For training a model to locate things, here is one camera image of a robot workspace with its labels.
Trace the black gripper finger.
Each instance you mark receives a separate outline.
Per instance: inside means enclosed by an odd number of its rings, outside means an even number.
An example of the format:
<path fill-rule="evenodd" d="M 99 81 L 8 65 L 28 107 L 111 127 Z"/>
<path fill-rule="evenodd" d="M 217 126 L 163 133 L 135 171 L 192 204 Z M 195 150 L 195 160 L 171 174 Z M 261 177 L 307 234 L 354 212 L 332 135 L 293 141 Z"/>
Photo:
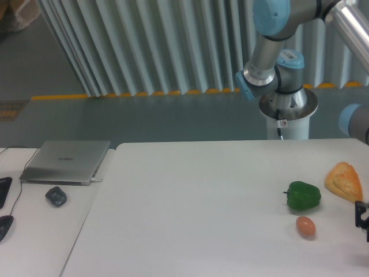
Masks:
<path fill-rule="evenodd" d="M 366 231 L 368 242 L 369 241 L 368 218 L 366 218 L 365 220 L 362 219 L 362 215 L 366 211 L 368 211 L 368 203 L 364 203 L 362 201 L 355 202 L 355 226 Z"/>

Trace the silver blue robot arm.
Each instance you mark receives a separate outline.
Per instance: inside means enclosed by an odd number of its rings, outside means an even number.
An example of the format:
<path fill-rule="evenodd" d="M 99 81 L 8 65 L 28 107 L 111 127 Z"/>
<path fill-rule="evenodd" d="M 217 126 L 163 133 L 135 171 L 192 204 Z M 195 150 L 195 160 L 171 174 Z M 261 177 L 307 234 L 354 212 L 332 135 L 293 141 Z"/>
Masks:
<path fill-rule="evenodd" d="M 335 27 L 343 42 L 368 68 L 368 20 L 355 1 L 255 1 L 254 25 L 259 32 L 251 59 L 236 76 L 248 99 L 259 99 L 269 139 L 304 140 L 318 100 L 303 88 L 304 57 L 284 48 L 298 26 L 320 19 Z"/>

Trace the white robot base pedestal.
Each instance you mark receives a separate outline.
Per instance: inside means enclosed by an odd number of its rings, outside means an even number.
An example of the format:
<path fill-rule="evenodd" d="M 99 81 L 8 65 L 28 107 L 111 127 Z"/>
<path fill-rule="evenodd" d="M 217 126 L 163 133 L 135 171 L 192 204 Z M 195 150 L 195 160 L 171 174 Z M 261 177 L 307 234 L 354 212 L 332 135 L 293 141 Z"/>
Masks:
<path fill-rule="evenodd" d="M 282 119 L 280 124 L 274 118 L 265 115 L 263 117 L 266 119 L 268 140 L 280 139 L 277 128 L 280 128 L 284 140 L 306 140 L 309 138 L 310 117 L 290 121 Z"/>

